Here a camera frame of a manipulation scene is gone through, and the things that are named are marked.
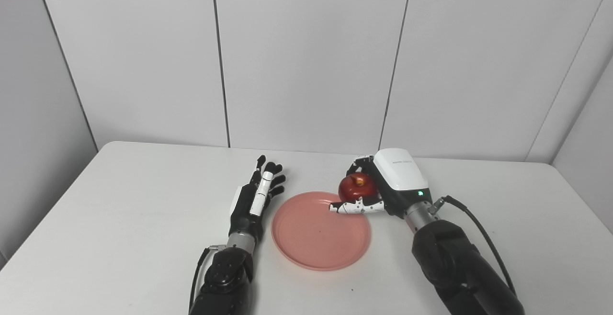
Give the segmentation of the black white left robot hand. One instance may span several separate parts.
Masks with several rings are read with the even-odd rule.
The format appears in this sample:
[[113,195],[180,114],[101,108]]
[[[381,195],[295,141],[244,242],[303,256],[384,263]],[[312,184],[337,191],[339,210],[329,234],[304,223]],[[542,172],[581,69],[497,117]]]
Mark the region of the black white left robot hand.
[[247,234],[256,242],[263,235],[263,217],[274,197],[284,192],[282,164],[268,161],[261,155],[250,181],[238,189],[230,215],[229,235]]

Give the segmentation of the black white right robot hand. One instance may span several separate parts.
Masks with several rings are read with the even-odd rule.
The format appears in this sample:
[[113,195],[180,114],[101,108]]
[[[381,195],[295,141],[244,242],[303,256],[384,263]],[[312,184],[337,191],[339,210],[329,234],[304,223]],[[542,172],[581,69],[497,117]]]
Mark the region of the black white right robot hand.
[[404,218],[415,206],[431,206],[426,177],[407,150],[385,148],[355,158],[339,183],[339,201],[329,204],[338,214],[385,211]]

